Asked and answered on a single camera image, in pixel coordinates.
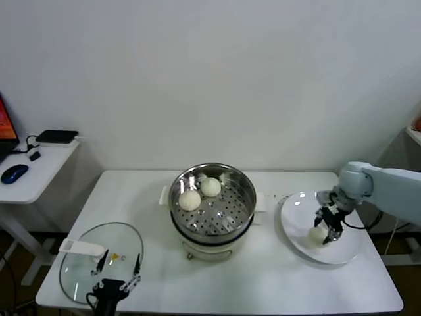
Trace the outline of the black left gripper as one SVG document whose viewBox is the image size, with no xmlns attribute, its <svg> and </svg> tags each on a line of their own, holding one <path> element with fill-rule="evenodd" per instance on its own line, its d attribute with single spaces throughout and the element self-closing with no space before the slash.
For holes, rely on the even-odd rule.
<svg viewBox="0 0 421 316">
<path fill-rule="evenodd" d="M 107 260 L 109 251 L 106 250 L 102 258 L 98 261 L 96 268 L 91 270 L 91 277 L 93 283 L 93 295 L 97 299 L 125 299 L 127 292 L 131 292 L 141 281 L 140 269 L 142 262 L 142 255 L 139 253 L 135 261 L 132 278 L 128 282 L 115 279 L 100 279 L 105 261 Z"/>
</svg>

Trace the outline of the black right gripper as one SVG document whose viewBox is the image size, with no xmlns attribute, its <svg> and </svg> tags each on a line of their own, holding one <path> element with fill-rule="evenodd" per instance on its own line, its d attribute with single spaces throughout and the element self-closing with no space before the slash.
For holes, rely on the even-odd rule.
<svg viewBox="0 0 421 316">
<path fill-rule="evenodd" d="M 317 227 L 322 221 L 325 222 L 329 231 L 323 240 L 323 244 L 337 241 L 341 237 L 343 231 L 342 221 L 345 218 L 345 213 L 338 209 L 336 205 L 323 206 L 321 210 L 316 212 L 314 226 Z"/>
</svg>

